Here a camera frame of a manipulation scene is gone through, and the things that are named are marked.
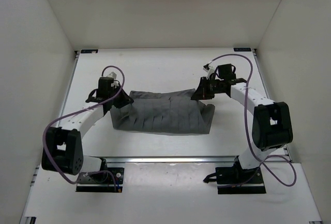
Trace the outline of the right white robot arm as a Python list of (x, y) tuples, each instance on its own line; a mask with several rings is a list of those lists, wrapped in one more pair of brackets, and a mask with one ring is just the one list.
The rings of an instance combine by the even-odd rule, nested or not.
[(237, 157), (237, 167), (232, 169), (232, 178), (243, 183), (250, 178), (250, 170), (257, 168), (268, 155), (293, 141), (289, 107), (285, 102), (275, 102), (247, 86), (246, 80), (219, 80), (202, 77), (192, 100), (210, 100), (216, 94), (227, 94), (251, 113), (252, 138), (249, 147)]

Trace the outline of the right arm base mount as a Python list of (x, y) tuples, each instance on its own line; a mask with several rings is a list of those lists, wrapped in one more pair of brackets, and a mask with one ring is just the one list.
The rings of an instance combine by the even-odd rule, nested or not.
[(266, 194), (261, 168), (242, 170), (236, 166), (216, 167), (215, 172), (203, 180), (217, 184), (219, 195), (260, 195)]

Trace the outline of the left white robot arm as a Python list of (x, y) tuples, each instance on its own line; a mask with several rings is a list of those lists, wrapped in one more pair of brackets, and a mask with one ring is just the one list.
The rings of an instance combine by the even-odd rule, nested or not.
[(46, 145), (60, 170), (65, 174), (77, 175), (90, 172), (95, 181), (102, 182), (108, 177), (108, 168), (99, 158), (83, 155), (82, 139), (92, 126), (115, 107), (121, 109), (134, 100), (125, 91), (110, 90), (109, 96), (97, 97), (97, 90), (90, 92), (85, 107), (97, 107), (74, 115), (62, 126), (50, 127), (46, 131)]

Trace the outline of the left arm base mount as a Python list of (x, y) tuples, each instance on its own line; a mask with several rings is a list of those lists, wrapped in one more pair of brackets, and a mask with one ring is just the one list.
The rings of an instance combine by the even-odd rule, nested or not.
[(106, 172), (82, 176), (76, 185), (76, 192), (122, 193), (125, 176), (124, 164), (103, 162), (101, 168), (107, 169), (114, 179)]

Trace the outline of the grey pleated skirt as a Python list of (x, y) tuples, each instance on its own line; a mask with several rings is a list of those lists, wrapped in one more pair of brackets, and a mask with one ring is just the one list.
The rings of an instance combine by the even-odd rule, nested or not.
[(199, 134), (210, 132), (215, 106), (191, 100), (195, 89), (170, 93), (131, 91), (133, 103), (110, 110), (113, 128), (123, 131)]

